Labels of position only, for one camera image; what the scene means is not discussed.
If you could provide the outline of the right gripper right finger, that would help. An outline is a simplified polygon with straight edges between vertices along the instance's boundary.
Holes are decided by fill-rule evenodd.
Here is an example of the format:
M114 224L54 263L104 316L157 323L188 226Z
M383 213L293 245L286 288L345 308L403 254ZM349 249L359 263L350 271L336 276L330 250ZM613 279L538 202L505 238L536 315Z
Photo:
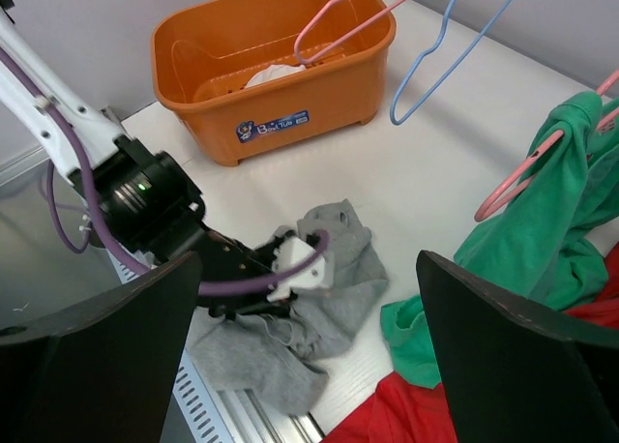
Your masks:
M458 441L617 441L617 331L433 251L419 253L416 272Z

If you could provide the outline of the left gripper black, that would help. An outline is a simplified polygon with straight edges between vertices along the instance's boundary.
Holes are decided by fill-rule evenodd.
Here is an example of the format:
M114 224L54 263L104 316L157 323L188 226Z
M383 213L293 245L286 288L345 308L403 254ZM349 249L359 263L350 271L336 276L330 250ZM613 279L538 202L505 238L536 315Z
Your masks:
M285 230L266 244L251 249L238 240L230 239L215 231L208 232L206 240L206 260L203 261L202 278L209 283L223 283L226 289L219 289L198 295L197 305L214 316L233 318L237 313L275 313L282 314L284 308L274 307L267 301L269 283L262 283L252 291L231 290L240 281L251 281L273 275L272 266L276 260L275 251L291 237L294 230Z

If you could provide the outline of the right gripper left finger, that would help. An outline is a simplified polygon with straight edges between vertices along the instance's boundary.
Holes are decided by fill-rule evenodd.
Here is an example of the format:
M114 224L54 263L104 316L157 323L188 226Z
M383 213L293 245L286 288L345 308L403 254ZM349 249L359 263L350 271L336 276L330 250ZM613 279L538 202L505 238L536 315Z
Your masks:
M2 441L159 441L200 276L188 253L3 329Z

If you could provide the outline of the grey tank top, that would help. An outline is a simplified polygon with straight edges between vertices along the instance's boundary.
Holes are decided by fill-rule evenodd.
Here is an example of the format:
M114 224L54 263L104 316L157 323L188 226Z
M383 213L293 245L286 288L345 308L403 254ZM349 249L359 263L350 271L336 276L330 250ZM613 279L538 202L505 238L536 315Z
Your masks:
M306 237L329 233L335 281L323 294L300 293L284 317L214 317L194 311L186 349L212 388L252 390L286 415L304 415L328 383L315 361L347 351L389 279L371 244L372 234L347 199L309 210L297 222Z

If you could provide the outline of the white tank top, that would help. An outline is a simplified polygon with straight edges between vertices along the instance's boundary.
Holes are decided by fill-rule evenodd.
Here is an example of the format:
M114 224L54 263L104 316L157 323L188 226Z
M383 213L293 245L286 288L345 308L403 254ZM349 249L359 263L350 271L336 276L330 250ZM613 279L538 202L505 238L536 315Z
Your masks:
M251 88L272 80L297 74L304 71L306 68L307 67L305 65L292 66L285 64L273 64L266 69L263 69L254 74L251 79L246 83L245 88Z

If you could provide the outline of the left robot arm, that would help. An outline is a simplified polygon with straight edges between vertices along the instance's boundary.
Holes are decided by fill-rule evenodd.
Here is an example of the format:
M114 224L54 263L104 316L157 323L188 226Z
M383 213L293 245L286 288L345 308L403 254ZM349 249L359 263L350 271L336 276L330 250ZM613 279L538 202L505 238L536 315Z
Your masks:
M1 103L35 136L54 172L85 200L88 234L137 275L190 251L202 264L198 304L215 316L287 317L294 295L271 300L287 232L253 250L208 227L202 192L168 153L150 152L64 83L15 30L1 0Z

